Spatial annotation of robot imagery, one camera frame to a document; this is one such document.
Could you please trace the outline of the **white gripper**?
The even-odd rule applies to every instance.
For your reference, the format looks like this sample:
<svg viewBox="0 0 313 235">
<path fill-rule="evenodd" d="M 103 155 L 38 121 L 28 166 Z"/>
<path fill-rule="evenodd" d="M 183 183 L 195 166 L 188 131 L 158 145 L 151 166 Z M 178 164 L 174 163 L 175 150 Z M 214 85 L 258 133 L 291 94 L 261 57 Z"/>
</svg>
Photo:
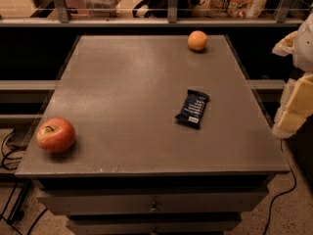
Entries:
<svg viewBox="0 0 313 235">
<path fill-rule="evenodd" d="M 285 57 L 292 54 L 293 65 L 305 72 L 313 71 L 313 14 L 280 40 L 272 53 Z M 280 107 L 274 118 L 272 133 L 281 139 L 293 136 L 313 115 L 313 74 L 298 80 L 290 78 L 284 87 Z"/>
</svg>

